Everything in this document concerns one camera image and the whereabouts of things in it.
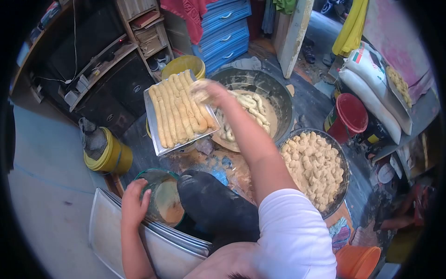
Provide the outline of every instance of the blue plastic drawer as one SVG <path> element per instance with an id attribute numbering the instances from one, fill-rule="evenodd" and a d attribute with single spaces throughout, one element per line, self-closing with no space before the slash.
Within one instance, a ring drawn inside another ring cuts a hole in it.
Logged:
<path id="1" fill-rule="evenodd" d="M 251 15 L 251 6 L 247 0 L 239 0 L 212 9 L 204 14 L 201 26 L 203 27 L 203 37 L 206 38 L 215 32 Z"/>
<path id="2" fill-rule="evenodd" d="M 239 55 L 248 51 L 249 38 L 236 41 L 232 47 L 218 53 L 213 59 L 205 62 L 206 75 L 214 72 L 222 65 L 227 64 L 237 58 Z"/>
<path id="3" fill-rule="evenodd" d="M 198 44 L 198 49 L 203 61 L 206 62 L 212 59 L 217 53 L 231 47 L 234 42 L 248 37 L 248 23 L 246 19 L 242 19 L 203 39 Z"/>
<path id="4" fill-rule="evenodd" d="M 221 5 L 225 5 L 227 3 L 232 3 L 232 2 L 236 2 L 236 1 L 238 1 L 238 0 L 218 0 L 218 1 L 214 2 L 214 3 L 207 4 L 206 8 L 209 11 L 209 10 L 214 9 L 216 7 L 220 7 Z"/>

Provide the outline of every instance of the sleeve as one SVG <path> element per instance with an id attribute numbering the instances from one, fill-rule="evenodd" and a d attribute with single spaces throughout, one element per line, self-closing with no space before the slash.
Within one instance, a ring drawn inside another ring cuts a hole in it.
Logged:
<path id="1" fill-rule="evenodd" d="M 336 276 L 326 224 L 300 191 L 281 189 L 269 194 L 259 207 L 259 227 L 261 254 L 268 258 L 269 267 L 275 266 L 267 273 L 281 274 L 280 278 Z"/>

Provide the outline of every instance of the hair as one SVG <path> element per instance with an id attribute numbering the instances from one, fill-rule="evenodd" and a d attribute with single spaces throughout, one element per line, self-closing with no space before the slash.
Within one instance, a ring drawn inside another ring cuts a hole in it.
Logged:
<path id="1" fill-rule="evenodd" d="M 247 277 L 245 275 L 241 275 L 238 272 L 228 275 L 228 278 L 229 279 L 250 279 L 249 277 Z"/>

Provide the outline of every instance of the red towel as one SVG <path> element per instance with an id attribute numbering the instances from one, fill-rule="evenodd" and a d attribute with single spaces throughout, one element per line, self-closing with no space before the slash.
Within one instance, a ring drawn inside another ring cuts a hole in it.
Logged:
<path id="1" fill-rule="evenodd" d="M 201 21 L 207 12 L 206 5 L 218 0 L 160 0 L 161 8 L 186 21 L 190 41 L 197 45 L 203 35 Z"/>

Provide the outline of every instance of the drawer handle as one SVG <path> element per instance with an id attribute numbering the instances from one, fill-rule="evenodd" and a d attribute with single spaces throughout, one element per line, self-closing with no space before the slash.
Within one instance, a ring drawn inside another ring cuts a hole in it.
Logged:
<path id="1" fill-rule="evenodd" d="M 232 55 L 233 55 L 234 53 L 233 52 L 231 52 L 231 54 L 230 55 L 228 55 L 228 56 L 225 56 L 225 57 L 223 57 L 223 58 L 230 58 Z"/>
<path id="2" fill-rule="evenodd" d="M 226 19 L 226 18 L 230 17 L 231 14 L 232 14 L 232 12 L 230 12 L 230 13 L 229 13 L 227 16 L 225 16 L 225 17 L 221 17 L 221 19 Z"/>
<path id="3" fill-rule="evenodd" d="M 229 35 L 229 37 L 227 37 L 226 39 L 222 39 L 221 42 L 226 42 L 227 40 L 229 40 L 231 38 L 231 35 Z"/>

